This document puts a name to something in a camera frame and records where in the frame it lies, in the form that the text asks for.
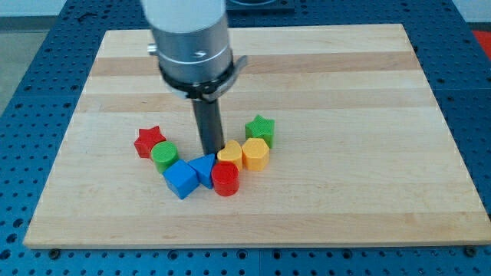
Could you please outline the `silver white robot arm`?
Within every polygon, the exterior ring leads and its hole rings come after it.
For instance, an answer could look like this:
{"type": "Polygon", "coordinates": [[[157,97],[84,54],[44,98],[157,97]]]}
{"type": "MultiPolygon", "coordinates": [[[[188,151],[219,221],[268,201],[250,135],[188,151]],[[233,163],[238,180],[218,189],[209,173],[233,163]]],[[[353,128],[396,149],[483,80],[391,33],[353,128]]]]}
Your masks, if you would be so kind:
{"type": "Polygon", "coordinates": [[[142,0],[163,79],[184,99],[213,102],[247,65],[235,60],[224,0],[142,0]]]}

